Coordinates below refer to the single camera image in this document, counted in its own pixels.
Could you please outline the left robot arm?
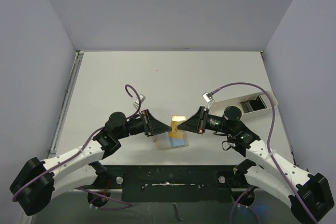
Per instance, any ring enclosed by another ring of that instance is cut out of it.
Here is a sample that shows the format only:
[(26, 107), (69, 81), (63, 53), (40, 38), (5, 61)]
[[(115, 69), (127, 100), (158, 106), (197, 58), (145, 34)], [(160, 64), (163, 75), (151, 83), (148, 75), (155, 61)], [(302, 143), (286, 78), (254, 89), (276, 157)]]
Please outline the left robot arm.
[(105, 185), (107, 175), (92, 165), (114, 154), (121, 147), (120, 139), (141, 133), (151, 137), (171, 130), (149, 110), (141, 111), (133, 119), (127, 119), (122, 112), (114, 112), (82, 146), (42, 161), (37, 157), (29, 159), (9, 188), (12, 201), (18, 202), (24, 213), (32, 216), (43, 210), (56, 195), (81, 185), (100, 188)]

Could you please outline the yellow credit card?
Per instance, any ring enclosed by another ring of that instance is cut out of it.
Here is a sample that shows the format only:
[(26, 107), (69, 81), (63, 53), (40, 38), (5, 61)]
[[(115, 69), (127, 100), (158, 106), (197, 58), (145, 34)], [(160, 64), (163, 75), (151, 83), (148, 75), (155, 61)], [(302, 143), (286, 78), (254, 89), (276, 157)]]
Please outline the yellow credit card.
[(186, 120), (186, 116), (183, 115), (172, 115), (171, 120), (171, 128), (172, 130), (169, 132), (169, 137), (182, 140), (184, 138), (184, 131), (179, 130), (178, 126)]

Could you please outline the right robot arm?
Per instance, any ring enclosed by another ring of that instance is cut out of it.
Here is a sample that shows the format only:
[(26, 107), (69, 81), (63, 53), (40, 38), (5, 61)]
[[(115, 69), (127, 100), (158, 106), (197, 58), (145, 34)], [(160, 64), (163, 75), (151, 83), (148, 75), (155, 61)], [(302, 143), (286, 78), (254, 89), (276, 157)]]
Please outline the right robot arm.
[(300, 223), (318, 223), (333, 207), (329, 182), (287, 161), (241, 120), (241, 110), (229, 106), (223, 116), (205, 107), (177, 128), (197, 134), (206, 130), (227, 137), (227, 142), (245, 160), (234, 168), (234, 182), (241, 187), (255, 186), (286, 204)]

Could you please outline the beige card holder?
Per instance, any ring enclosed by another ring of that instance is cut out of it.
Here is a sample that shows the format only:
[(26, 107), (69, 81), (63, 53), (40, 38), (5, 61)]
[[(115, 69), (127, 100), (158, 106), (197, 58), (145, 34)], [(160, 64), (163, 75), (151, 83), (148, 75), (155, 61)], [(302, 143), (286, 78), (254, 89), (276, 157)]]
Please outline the beige card holder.
[(170, 150), (189, 146), (187, 134), (185, 132), (180, 136), (174, 137), (169, 136), (169, 133), (156, 135), (153, 137), (153, 142), (158, 150)]

